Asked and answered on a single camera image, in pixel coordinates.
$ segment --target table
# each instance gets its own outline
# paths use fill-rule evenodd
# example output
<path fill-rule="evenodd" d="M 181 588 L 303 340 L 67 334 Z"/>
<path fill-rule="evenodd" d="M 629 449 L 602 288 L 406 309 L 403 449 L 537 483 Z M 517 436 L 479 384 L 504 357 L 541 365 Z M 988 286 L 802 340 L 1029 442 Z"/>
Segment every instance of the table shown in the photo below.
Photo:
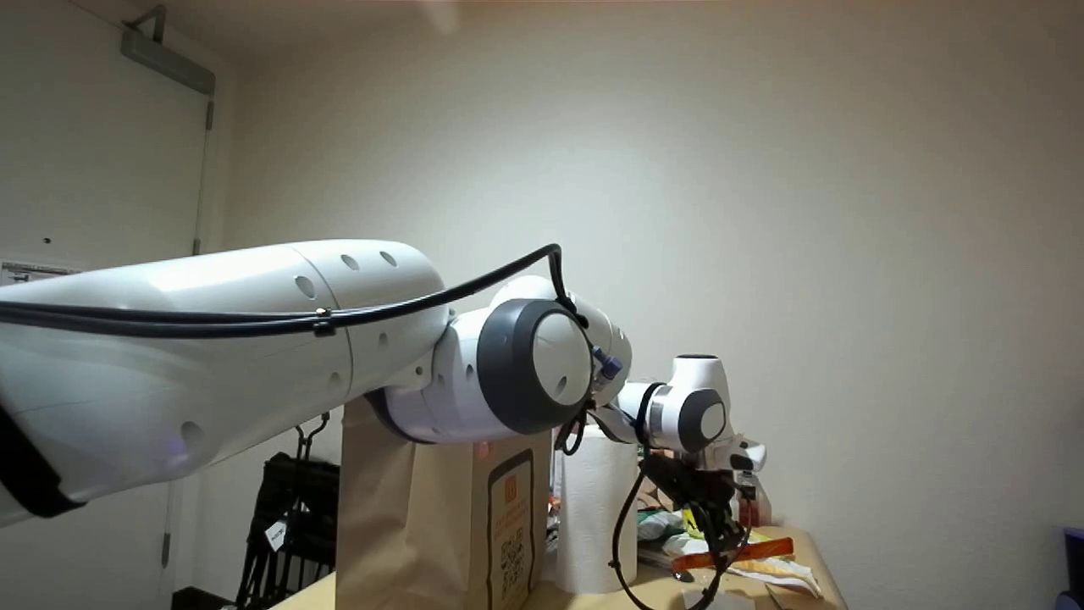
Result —
<path fill-rule="evenodd" d="M 843 598 L 835 584 L 829 581 L 813 538 L 797 530 L 754 530 L 758 538 L 781 538 L 789 536 L 797 547 L 797 558 L 813 568 L 813 576 L 824 588 L 824 600 L 791 592 L 791 589 L 765 589 L 762 584 L 726 576 L 719 589 L 729 589 L 735 598 L 747 598 L 754 610 L 843 610 Z M 695 584 L 676 584 L 668 573 L 654 573 L 641 567 L 641 581 L 632 584 L 632 592 L 654 606 L 654 610 L 684 610 L 681 592 L 684 589 L 703 589 L 711 581 L 711 568 L 695 568 Z M 632 606 L 621 589 L 616 592 L 562 592 L 553 584 L 541 584 L 525 610 L 613 610 L 613 606 Z M 278 605 L 278 610 L 334 610 L 334 576 L 318 581 L 315 588 L 303 589 L 299 598 Z"/>

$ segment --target paper bag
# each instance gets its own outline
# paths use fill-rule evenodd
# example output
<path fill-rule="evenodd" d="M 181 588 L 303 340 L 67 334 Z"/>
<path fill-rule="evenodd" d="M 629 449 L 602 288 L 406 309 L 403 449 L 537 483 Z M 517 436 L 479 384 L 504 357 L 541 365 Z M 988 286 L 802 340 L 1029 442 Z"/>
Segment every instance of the paper bag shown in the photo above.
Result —
<path fill-rule="evenodd" d="M 338 610 L 517 610 L 546 554 L 549 433 L 410 445 L 341 417 Z"/>

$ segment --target black cable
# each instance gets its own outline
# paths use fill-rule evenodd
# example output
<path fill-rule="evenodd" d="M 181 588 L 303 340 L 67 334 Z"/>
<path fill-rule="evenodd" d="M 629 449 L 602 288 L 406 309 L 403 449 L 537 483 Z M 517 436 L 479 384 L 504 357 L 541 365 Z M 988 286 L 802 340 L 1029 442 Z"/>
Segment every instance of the black cable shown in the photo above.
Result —
<path fill-rule="evenodd" d="M 403 300 L 393 305 L 373 305 L 373 309 L 341 309 L 341 311 L 262 311 L 262 317 L 239 317 L 239 311 L 147 311 L 147 309 L 85 309 L 85 305 L 41 305 L 41 301 L 0 301 L 0 321 L 8 327 L 37 327 L 37 329 L 64 329 L 64 334 L 96 334 L 96 336 L 131 336 L 131 340 L 254 340 L 254 336 L 295 336 L 295 334 L 315 334 L 331 336 L 338 327 L 368 327 L 384 318 L 412 317 L 422 309 L 436 309 L 458 300 L 468 300 L 473 291 L 483 291 L 529 265 L 549 259 L 549 282 L 554 291 L 554 301 L 568 309 L 568 317 L 586 329 L 586 318 L 577 317 L 577 305 L 567 291 L 562 277 L 562 249 L 546 244 L 525 259 L 515 259 L 473 282 L 422 294 L 422 300 Z"/>
<path fill-rule="evenodd" d="M 660 385 L 663 385 L 663 384 L 647 384 L 647 389 L 642 389 L 642 398 L 641 398 L 637 419 L 632 419 L 632 430 L 637 430 L 637 442 L 641 442 L 642 456 L 651 452 L 647 408 L 651 408 L 654 389 L 660 389 Z"/>
<path fill-rule="evenodd" d="M 295 433 L 299 433 L 299 452 L 295 452 L 295 457 L 299 457 L 299 460 L 309 460 L 309 457 L 312 457 L 312 442 L 315 442 L 315 433 L 321 433 L 321 430 L 327 426 L 327 419 L 331 419 L 331 417 L 321 415 L 321 417 L 318 417 L 318 426 L 315 426 L 312 433 L 306 433 L 303 424 L 295 426 Z"/>
<path fill-rule="evenodd" d="M 700 600 L 691 610 L 708 610 L 711 600 L 719 598 L 719 584 L 720 584 L 720 573 L 729 568 L 729 562 L 720 558 L 719 522 L 714 522 L 711 509 L 691 506 L 691 517 L 699 520 L 699 526 L 703 531 L 711 567 L 714 567 L 711 584 L 703 588 Z"/>
<path fill-rule="evenodd" d="M 553 442 L 554 452 L 562 452 L 562 456 L 577 456 L 577 452 L 578 452 L 590 409 L 593 409 L 593 400 L 586 400 L 581 408 L 577 408 L 577 417 L 567 419 L 567 424 L 554 430 L 554 442 Z"/>
<path fill-rule="evenodd" d="M 647 471 L 641 469 L 629 495 L 622 500 L 622 506 L 616 512 L 613 538 L 609 538 L 609 568 L 616 573 L 621 589 L 632 600 L 637 610 L 651 610 L 651 606 L 632 592 L 632 588 L 625 584 L 625 576 L 621 568 L 621 530 L 622 530 L 622 520 L 629 517 L 629 509 L 637 502 L 637 493 L 641 493 L 642 477 L 647 477 Z"/>

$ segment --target wire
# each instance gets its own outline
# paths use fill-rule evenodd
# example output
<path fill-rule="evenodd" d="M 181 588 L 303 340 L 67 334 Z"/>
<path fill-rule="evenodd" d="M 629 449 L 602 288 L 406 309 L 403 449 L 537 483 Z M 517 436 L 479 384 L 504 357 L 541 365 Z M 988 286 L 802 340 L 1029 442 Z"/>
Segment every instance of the wire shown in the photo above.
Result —
<path fill-rule="evenodd" d="M 622 530 L 622 520 L 629 520 L 629 509 L 632 509 L 632 502 L 637 502 L 637 493 L 641 493 L 642 477 L 647 477 L 647 471 L 641 469 L 629 495 L 622 500 L 622 506 L 621 506 L 621 512 L 616 512 L 613 536 L 609 536 L 609 568 L 613 568 L 621 589 L 629 598 L 629 605 L 632 605 L 637 610 L 651 610 L 651 606 L 632 592 L 629 581 L 625 581 L 622 568 L 621 568 L 621 530 Z"/>
<path fill-rule="evenodd" d="M 577 408 L 577 417 L 567 419 L 558 430 L 554 430 L 554 442 L 553 449 L 562 452 L 562 456 L 577 456 L 578 445 L 581 445 L 581 430 L 586 430 L 586 415 L 593 409 L 593 400 L 586 400 L 581 408 Z"/>
<path fill-rule="evenodd" d="M 37 327 L 37 329 L 64 329 L 64 334 L 96 334 L 96 336 L 137 336 L 137 340 L 254 340 L 254 336 L 331 336 L 338 327 L 368 327 L 384 318 L 412 317 L 422 309 L 436 309 L 458 300 L 468 300 L 473 291 L 483 291 L 536 261 L 549 259 L 549 282 L 554 291 L 554 301 L 568 309 L 568 317 L 586 329 L 586 318 L 577 317 L 577 305 L 567 291 L 562 277 L 562 249 L 546 244 L 525 259 L 515 259 L 480 277 L 470 277 L 464 286 L 403 300 L 389 305 L 373 309 L 315 309 L 315 311 L 262 311 L 262 317 L 239 317 L 239 311 L 147 311 L 147 309 L 85 309 L 85 305 L 43 305 L 43 301 L 0 301 L 0 321 L 8 327 Z"/>
<path fill-rule="evenodd" d="M 299 433 L 299 452 L 295 452 L 295 457 L 299 457 L 299 460 L 309 460 L 309 457 L 312 457 L 312 442 L 327 426 L 327 419 L 331 419 L 331 417 L 321 415 L 318 424 L 315 424 L 309 433 L 306 433 L 303 424 L 295 426 L 295 433 Z"/>

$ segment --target white robotic arm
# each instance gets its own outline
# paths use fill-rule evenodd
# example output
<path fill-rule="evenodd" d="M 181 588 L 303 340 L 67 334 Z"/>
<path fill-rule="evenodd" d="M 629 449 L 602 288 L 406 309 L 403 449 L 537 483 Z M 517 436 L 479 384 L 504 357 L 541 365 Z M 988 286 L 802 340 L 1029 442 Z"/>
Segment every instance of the white robotic arm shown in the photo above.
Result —
<path fill-rule="evenodd" d="M 541 253 L 553 282 L 448 309 Z M 412 442 L 537 433 L 593 408 L 616 442 L 729 471 L 719 358 L 625 384 L 629 343 L 562 291 L 554 259 L 443 288 L 406 244 L 306 241 L 4 286 L 0 522 L 181 477 L 366 395 Z"/>

